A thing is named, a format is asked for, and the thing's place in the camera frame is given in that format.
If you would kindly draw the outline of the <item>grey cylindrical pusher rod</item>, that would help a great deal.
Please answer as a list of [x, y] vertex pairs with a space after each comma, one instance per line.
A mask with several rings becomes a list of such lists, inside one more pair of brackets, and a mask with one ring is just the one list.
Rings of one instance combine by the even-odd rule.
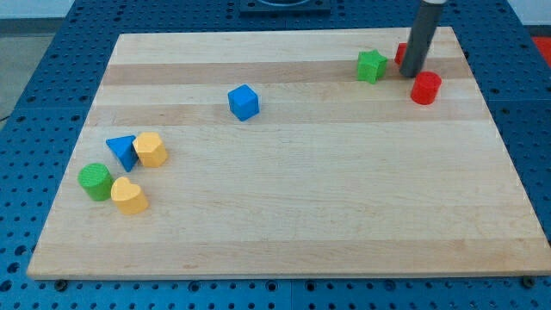
[[445, 0], [420, 1], [399, 68], [402, 76], [414, 78], [421, 72], [444, 6]]

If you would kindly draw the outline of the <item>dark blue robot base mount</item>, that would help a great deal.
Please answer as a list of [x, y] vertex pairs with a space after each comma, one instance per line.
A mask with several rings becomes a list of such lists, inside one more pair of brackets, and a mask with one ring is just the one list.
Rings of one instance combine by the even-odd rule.
[[287, 13], [330, 13], [332, 0], [238, 0], [242, 16]]

